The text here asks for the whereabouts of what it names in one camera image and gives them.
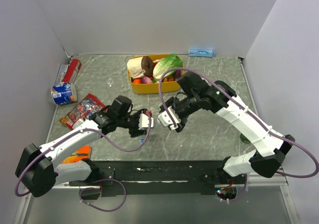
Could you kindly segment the clear plastic bottle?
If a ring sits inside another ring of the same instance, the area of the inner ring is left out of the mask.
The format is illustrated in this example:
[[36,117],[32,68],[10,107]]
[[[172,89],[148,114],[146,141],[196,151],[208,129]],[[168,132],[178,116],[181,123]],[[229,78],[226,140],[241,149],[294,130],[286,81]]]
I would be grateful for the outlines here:
[[114,85],[114,80],[113,80],[112,78],[108,78],[108,79],[107,79],[107,85],[108,85],[109,87],[112,87],[112,86]]

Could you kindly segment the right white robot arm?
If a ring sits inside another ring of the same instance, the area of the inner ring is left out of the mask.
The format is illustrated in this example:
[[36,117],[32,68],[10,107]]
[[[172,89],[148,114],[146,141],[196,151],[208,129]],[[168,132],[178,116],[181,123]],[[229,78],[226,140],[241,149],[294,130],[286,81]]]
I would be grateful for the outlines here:
[[236,176],[251,172],[265,178],[274,176],[292,147],[282,140],[282,134],[276,132],[272,136],[272,127],[257,117],[223,81],[216,81],[217,89],[199,75],[186,72],[177,83],[186,97],[182,100],[169,98],[165,102],[167,109],[160,107],[158,123],[181,132],[191,114],[198,110],[211,111],[233,125],[255,147],[247,154],[226,157],[218,170],[219,180],[227,184]]

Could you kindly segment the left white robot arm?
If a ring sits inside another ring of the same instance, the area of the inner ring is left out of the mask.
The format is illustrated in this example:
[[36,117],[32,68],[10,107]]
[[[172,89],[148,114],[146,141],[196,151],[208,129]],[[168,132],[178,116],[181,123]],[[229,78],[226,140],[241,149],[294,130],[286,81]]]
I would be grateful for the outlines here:
[[54,186],[72,182],[95,184],[99,179],[99,169],[89,159],[74,163],[63,163],[78,149],[105,138],[115,148],[128,152],[128,149],[115,144],[107,134],[118,127],[127,129],[131,137],[148,138],[154,126],[152,113],[141,109],[132,113],[132,101],[125,96],[118,96],[111,105],[89,116],[80,126],[60,138],[37,147],[30,144],[24,148],[15,175],[18,184],[27,188],[27,193],[41,197]]

